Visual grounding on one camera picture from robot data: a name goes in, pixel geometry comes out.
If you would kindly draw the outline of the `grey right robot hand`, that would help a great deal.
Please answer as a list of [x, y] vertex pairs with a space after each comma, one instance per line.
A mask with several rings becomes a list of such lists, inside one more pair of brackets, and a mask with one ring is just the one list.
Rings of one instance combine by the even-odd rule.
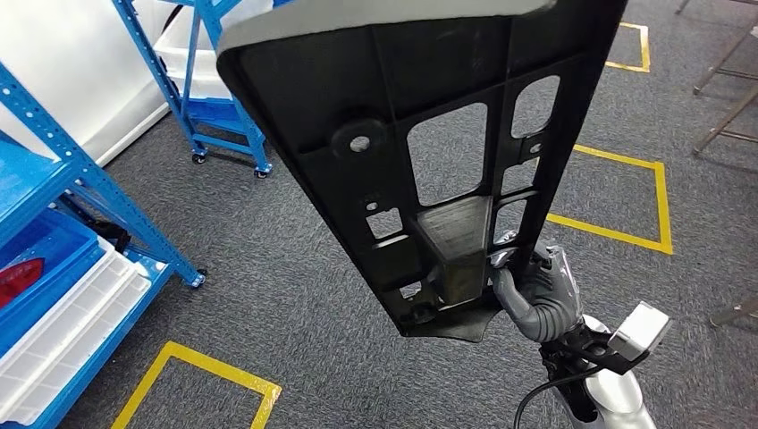
[[519, 275], [496, 257], [491, 274], [493, 291], [511, 320], [523, 329], [547, 325], [559, 332], [579, 322], [579, 289], [564, 248], [555, 240], [539, 239]]

